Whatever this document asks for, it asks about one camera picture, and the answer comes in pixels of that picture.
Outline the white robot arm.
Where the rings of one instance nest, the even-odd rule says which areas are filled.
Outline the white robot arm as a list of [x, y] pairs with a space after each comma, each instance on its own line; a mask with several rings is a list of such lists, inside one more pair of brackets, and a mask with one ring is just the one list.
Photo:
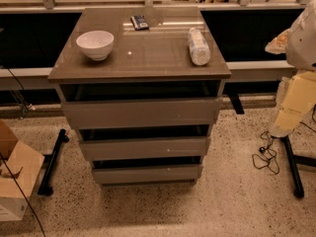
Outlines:
[[284, 53], [297, 72], [283, 77], [276, 92], [276, 108], [269, 133], [286, 137], [316, 105], [316, 1], [311, 1], [292, 23], [265, 47], [273, 54]]

